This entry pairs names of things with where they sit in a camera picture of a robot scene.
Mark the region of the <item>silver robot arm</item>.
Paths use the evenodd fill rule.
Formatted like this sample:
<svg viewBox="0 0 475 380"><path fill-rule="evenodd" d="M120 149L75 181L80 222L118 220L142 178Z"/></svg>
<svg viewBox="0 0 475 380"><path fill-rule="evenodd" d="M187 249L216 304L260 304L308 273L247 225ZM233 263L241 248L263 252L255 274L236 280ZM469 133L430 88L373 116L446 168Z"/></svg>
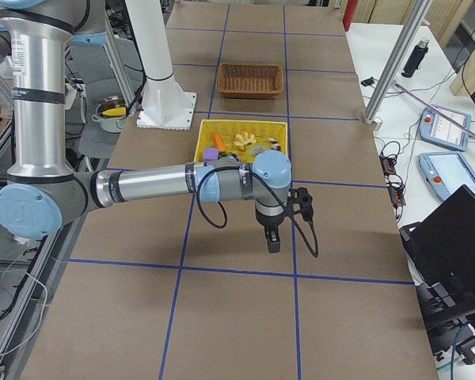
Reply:
<svg viewBox="0 0 475 380"><path fill-rule="evenodd" d="M269 150L252 163L190 162L139 171L76 173L65 154L65 50L104 45L111 33L102 1L2 1L11 37L14 164L0 191L0 224L23 238L52 234L115 203L192 193L198 203L253 200L268 250L293 212L291 164Z"/></svg>

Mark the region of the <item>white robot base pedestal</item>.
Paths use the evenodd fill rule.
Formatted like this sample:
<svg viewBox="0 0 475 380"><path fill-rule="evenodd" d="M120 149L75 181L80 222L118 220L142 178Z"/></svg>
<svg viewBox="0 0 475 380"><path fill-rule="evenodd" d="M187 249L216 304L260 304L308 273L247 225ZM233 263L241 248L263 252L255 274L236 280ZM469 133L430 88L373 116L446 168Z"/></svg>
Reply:
<svg viewBox="0 0 475 380"><path fill-rule="evenodd" d="M175 79L160 2L131 0L125 4L146 76L137 126L188 130L197 95L185 92Z"/></svg>

